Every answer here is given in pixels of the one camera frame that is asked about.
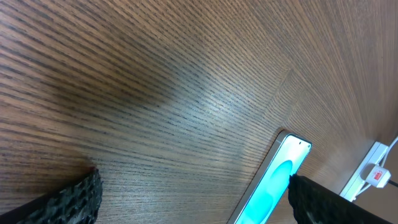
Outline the smartphone with teal screen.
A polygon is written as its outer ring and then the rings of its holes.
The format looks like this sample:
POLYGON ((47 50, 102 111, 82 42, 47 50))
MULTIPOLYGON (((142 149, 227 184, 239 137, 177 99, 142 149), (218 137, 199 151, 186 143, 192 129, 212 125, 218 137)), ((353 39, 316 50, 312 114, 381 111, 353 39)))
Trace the smartphone with teal screen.
POLYGON ((228 224, 265 224, 312 149, 312 143, 281 131, 234 209, 228 224))

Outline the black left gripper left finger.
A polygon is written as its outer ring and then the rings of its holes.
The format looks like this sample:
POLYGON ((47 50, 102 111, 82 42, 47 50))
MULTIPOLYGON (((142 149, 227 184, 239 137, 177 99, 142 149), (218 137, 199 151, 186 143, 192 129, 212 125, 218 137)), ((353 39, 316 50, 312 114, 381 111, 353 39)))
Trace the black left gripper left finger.
POLYGON ((92 168, 83 177, 1 215, 10 224, 94 224, 102 202, 103 182, 92 168))

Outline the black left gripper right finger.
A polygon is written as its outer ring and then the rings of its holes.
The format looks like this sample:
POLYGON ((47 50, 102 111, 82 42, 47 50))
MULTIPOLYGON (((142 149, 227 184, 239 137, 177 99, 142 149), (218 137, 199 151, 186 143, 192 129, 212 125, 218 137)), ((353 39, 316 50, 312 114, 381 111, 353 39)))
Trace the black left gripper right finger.
POLYGON ((391 224, 297 174, 289 177, 288 200, 298 224, 391 224))

